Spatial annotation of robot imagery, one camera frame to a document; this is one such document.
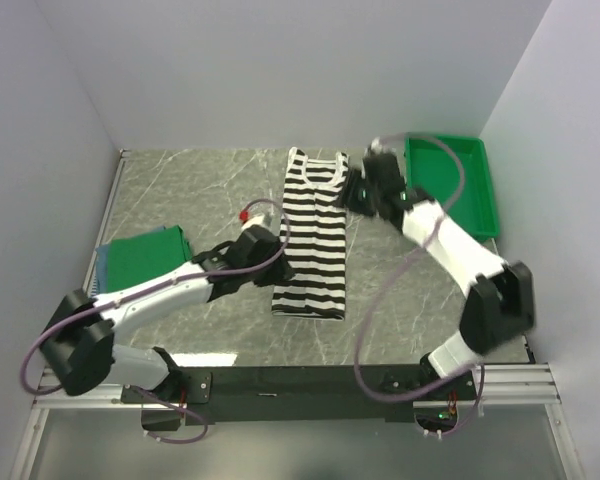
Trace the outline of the green tank top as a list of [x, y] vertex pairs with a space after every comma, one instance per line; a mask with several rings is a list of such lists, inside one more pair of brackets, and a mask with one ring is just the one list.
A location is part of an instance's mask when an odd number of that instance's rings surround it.
[[133, 287], [171, 272], [190, 261], [193, 250], [178, 225], [132, 242], [127, 238], [111, 241], [107, 286], [103, 293]]

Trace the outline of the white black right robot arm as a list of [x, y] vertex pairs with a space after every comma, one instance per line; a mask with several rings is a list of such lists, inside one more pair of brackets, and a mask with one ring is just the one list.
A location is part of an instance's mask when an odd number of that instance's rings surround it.
[[426, 190], [407, 187], [395, 154], [367, 153], [347, 174], [338, 204], [390, 223], [446, 270], [464, 295], [457, 330], [424, 357], [418, 378], [427, 397], [444, 397], [454, 386], [453, 374], [535, 326], [529, 268], [476, 241]]

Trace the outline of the black white striped tank top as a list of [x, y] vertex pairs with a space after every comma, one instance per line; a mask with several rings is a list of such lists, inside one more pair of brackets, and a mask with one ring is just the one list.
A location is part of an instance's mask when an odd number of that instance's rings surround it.
[[346, 211], [337, 205], [349, 157], [288, 153], [280, 237], [294, 276], [274, 287], [275, 315], [342, 321], [346, 309]]

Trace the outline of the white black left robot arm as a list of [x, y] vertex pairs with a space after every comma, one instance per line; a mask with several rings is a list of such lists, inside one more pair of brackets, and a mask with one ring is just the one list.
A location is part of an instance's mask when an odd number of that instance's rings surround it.
[[244, 284], [262, 287], [290, 279], [286, 245], [268, 227], [251, 224], [236, 240], [139, 285], [95, 297], [75, 290], [56, 308], [38, 349], [69, 396], [116, 380], [169, 401], [180, 388], [176, 364], [156, 349], [125, 347], [119, 340], [176, 310], [234, 294]]

